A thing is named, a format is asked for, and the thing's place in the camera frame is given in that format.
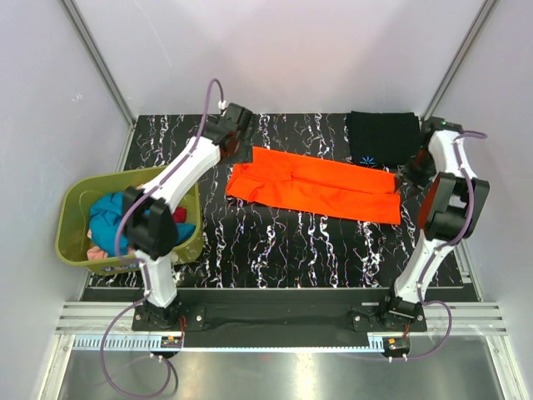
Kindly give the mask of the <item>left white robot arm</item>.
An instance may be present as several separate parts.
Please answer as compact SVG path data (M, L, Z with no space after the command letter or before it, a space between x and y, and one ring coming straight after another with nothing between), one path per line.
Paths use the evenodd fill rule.
M229 103L216 121L202 119L197 135L155 178L123 192L117 234L134 250L145 289L136 310L160 329L174 328L180 318L171 260L179 233L172 215L197 180L220 161L252 160L254 122L251 110Z

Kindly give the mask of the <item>orange t shirt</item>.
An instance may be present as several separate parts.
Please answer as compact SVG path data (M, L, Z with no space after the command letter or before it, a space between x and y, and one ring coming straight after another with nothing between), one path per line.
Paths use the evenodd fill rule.
M401 196L390 172L263 147L237 164L226 195L268 207L371 223L401 223Z

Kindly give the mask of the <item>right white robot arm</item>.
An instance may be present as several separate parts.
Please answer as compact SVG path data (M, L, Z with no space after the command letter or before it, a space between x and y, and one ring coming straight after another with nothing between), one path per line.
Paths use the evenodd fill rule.
M446 256L473 233L490 184L477 177L465 150L467 138L487 134L429 117L421 125L421 147L395 175L396 188L426 190L418 214L419 238L406 268L380 302L377 321L402 330L423 316L426 291Z

